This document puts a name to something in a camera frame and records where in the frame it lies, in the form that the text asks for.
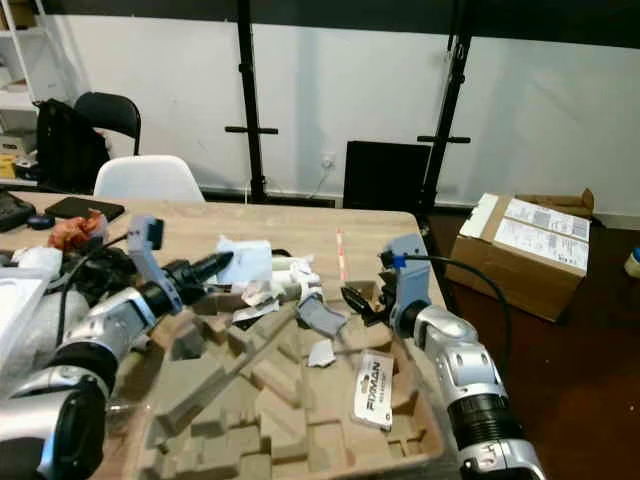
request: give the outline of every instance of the white wall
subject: white wall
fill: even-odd
[[[142,153],[184,158],[203,187],[249,178],[234,23],[59,16],[74,87],[120,93],[141,110]],[[414,143],[434,132],[446,76],[446,37],[255,25],[265,175],[272,190],[309,193],[323,153],[342,191],[346,142]],[[600,212],[640,215],[640,52],[476,38],[442,170],[439,201],[484,191],[579,193]],[[116,154],[131,143],[114,140]]]

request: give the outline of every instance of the cable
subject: cable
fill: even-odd
[[[289,251],[285,250],[284,248],[273,248],[271,250],[271,255],[278,256],[278,257],[291,257],[292,256],[289,253]]]
[[[84,257],[82,257],[78,263],[76,263],[75,267],[73,267],[73,269],[69,273],[69,276],[67,277],[67,281],[65,282],[64,287],[62,287],[62,293],[60,294],[60,313],[58,316],[58,332],[56,334],[56,347],[60,346],[60,344],[62,343],[62,338],[64,336],[64,321],[65,321],[66,309],[67,309],[67,294],[69,293],[69,289],[73,284],[73,277],[75,277],[76,273],[78,273],[78,270],[80,270],[85,263],[91,260],[96,253],[102,252],[103,250],[109,248],[110,246],[126,238],[127,238],[127,234],[125,233],[124,235],[120,235],[119,237],[114,238],[110,242],[107,242],[104,245],[100,245],[98,248],[91,250]]]
[[[251,180],[247,180],[247,183],[244,184],[244,204],[247,205],[247,197],[249,195],[249,183]]]
[[[463,270],[467,270],[474,275],[478,276],[482,280],[484,280],[496,293],[496,297],[500,302],[500,306],[502,307],[502,313],[504,314],[504,358],[502,361],[502,380],[506,383],[507,372],[509,368],[509,361],[511,360],[511,342],[513,337],[513,325],[511,321],[511,313],[509,312],[509,305],[507,304],[507,299],[502,293],[502,290],[498,285],[495,284],[493,280],[491,280],[488,276],[482,273],[475,267],[471,265],[467,265],[464,262],[460,262],[458,260],[453,260],[447,257],[439,257],[435,255],[405,255],[405,260],[425,260],[429,262],[440,262],[447,263],[449,265],[454,265],[458,268],[462,268]]]
[[[329,178],[330,174],[331,174],[331,170],[327,169],[324,176],[320,179],[320,182],[318,182],[318,186],[316,187],[316,189],[313,191],[311,195],[307,197],[309,200],[311,200],[313,197],[316,196],[316,194],[320,191],[320,187],[322,187],[322,184],[325,182],[325,180]]]

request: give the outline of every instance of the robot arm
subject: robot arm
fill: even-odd
[[[205,295],[200,285],[222,270],[232,253],[160,269],[162,222],[135,217],[129,253],[146,283],[96,305],[67,332],[47,368],[0,401],[0,479],[83,479],[102,461],[105,407],[116,372],[133,342],[166,313]]]
[[[395,239],[381,255],[386,268],[394,267],[393,274],[387,275],[393,284],[383,289],[385,304],[391,308],[389,321],[399,335],[412,336],[436,366],[463,479],[545,480],[535,450],[509,409],[498,370],[478,342],[475,328],[429,305],[425,295],[429,264],[393,261],[409,253],[426,255],[418,235]]]

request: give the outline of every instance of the wooden table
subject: wooden table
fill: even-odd
[[[17,192],[38,212],[64,198],[63,195]],[[151,214],[165,221],[162,249],[155,252],[160,265],[184,258],[198,260],[215,250],[219,235],[232,240],[266,239],[273,248],[284,248],[293,255],[313,254],[313,269],[320,275],[327,300],[341,298],[336,233],[343,231],[346,269],[349,280],[374,280],[381,269],[378,253],[394,237],[418,231],[408,213],[342,210],[224,203],[176,203],[168,201],[119,201],[126,212],[111,222],[111,238],[124,233],[132,215]],[[46,244],[50,231],[34,231],[22,226],[0,234],[0,249]],[[444,306],[438,282],[431,272],[429,295],[433,303]],[[436,414],[441,408],[434,405]],[[453,473],[451,455],[440,466],[431,467],[421,478],[458,478]],[[94,478],[120,478],[123,452],[105,458]]]

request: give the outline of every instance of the black metal rack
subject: black metal rack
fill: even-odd
[[[449,77],[447,87],[442,100],[438,127],[434,136],[420,135],[418,142],[433,143],[431,153],[427,163],[427,172],[420,192],[419,210],[421,214],[426,214],[433,210],[438,194],[438,178],[447,149],[447,143],[471,143],[469,137],[450,137],[453,115],[458,103],[460,88],[464,83],[464,69],[467,64],[469,47],[473,32],[473,24],[476,17],[475,0],[456,0],[453,3],[451,33],[449,36],[448,49],[451,52],[451,65],[449,67]]]
[[[277,128],[261,128],[256,101],[256,78],[253,64],[253,32],[251,31],[251,1],[238,0],[238,40],[240,43],[240,65],[242,75],[242,92],[244,94],[244,111],[247,118],[246,127],[225,127],[225,132],[246,133],[249,141],[249,159],[251,162],[251,200],[265,203],[267,194],[264,191],[265,177],[262,172],[262,153],[260,151],[260,135],[277,135]]]
[[[442,101],[442,108],[435,135],[419,135],[418,142],[433,143],[427,159],[425,178],[420,189],[418,211],[419,215],[429,213],[435,204],[438,178],[447,147],[447,143],[470,143],[469,137],[451,137],[451,124],[460,94],[460,88],[465,81],[464,69],[467,63],[469,47],[471,45],[473,23],[476,15],[476,1],[454,0],[451,16],[451,33],[448,49],[451,52],[449,77]],[[267,198],[265,192],[265,176],[262,170],[262,154],[260,150],[260,135],[277,135],[277,128],[260,127],[258,105],[256,101],[256,81],[253,63],[253,39],[251,29],[251,0],[237,0],[238,9],[238,40],[240,44],[240,65],[238,69],[242,75],[242,90],[244,95],[247,126],[227,126],[226,132],[246,133],[249,142],[249,158],[251,162],[251,201],[266,203],[276,199]],[[280,199],[292,203],[291,199]],[[317,201],[298,200],[297,203],[313,204]]]

